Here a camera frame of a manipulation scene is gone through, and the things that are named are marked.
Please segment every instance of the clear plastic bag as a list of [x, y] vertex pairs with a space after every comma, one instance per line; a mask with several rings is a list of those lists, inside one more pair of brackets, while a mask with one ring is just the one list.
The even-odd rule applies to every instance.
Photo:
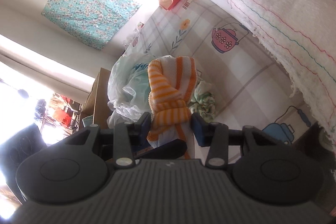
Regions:
[[126, 39], [123, 41], [123, 45], [125, 46], [125, 49], [128, 48], [130, 44], [132, 44], [133, 47], [138, 43], [138, 38], [140, 36], [140, 31], [142, 27], [144, 26], [143, 23], [139, 22], [137, 27], [134, 29], [133, 32], [131, 32]]
[[132, 120], [124, 117], [116, 111], [113, 111], [112, 115], [107, 119], [107, 125], [109, 128], [114, 128], [117, 123], [131, 122]]
[[136, 122], [144, 112], [151, 112], [147, 67], [154, 59], [150, 54], [133, 53], [120, 57], [112, 68], [108, 83], [108, 105], [131, 121]]

